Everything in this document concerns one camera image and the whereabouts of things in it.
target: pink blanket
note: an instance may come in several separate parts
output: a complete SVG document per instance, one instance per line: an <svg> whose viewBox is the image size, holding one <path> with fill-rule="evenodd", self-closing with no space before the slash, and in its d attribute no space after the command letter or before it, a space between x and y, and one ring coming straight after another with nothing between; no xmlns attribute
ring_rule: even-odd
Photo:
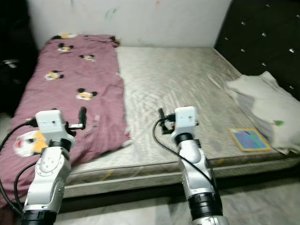
<svg viewBox="0 0 300 225"><path fill-rule="evenodd" d="M24 123L41 110L60 109L65 121L78 122L81 106L87 108L86 129L77 131L77 145L71 149L71 165L89 162L106 151L120 148L125 134L124 84L118 76L116 43L109 35L78 35L54 39L40 53L38 66L29 81L12 127ZM7 141L0 155L0 176L11 199L15 176L39 155L21 157L13 144L19 135L36 130L23 127ZM34 177L30 168L19 180L24 196Z"/></svg>

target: black headboard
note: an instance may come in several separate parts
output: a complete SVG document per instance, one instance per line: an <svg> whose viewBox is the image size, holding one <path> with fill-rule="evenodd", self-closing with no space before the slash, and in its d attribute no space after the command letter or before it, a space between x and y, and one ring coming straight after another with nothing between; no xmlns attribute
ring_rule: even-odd
<svg viewBox="0 0 300 225"><path fill-rule="evenodd" d="M300 100L299 0L233 0L215 49L242 74L269 71Z"/></svg>

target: gray mattress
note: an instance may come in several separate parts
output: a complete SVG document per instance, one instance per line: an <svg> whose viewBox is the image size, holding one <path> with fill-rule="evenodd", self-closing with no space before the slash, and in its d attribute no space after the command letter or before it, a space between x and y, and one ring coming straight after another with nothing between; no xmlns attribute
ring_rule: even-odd
<svg viewBox="0 0 300 225"><path fill-rule="evenodd" d="M300 156L242 152L229 128L253 125L225 93L225 81L240 74L212 48L117 48L125 82L127 121L133 143L73 168L64 197L179 183L177 158L160 148L151 129L157 109L195 106L200 126L196 137L217 177L281 170L300 163ZM172 145L169 135L159 138Z"/></svg>

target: pillow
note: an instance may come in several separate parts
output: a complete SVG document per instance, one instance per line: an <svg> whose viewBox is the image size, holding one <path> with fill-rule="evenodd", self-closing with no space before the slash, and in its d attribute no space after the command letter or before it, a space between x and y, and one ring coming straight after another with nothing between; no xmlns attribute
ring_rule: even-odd
<svg viewBox="0 0 300 225"><path fill-rule="evenodd" d="M269 72L242 75L225 89L273 148L300 153L300 102Z"/></svg>

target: colorful book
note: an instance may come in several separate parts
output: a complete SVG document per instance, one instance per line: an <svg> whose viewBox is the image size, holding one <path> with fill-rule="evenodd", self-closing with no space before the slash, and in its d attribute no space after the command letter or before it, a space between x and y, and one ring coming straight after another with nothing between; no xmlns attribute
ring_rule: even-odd
<svg viewBox="0 0 300 225"><path fill-rule="evenodd" d="M231 128L229 130L242 151L271 150L266 139L255 128Z"/></svg>

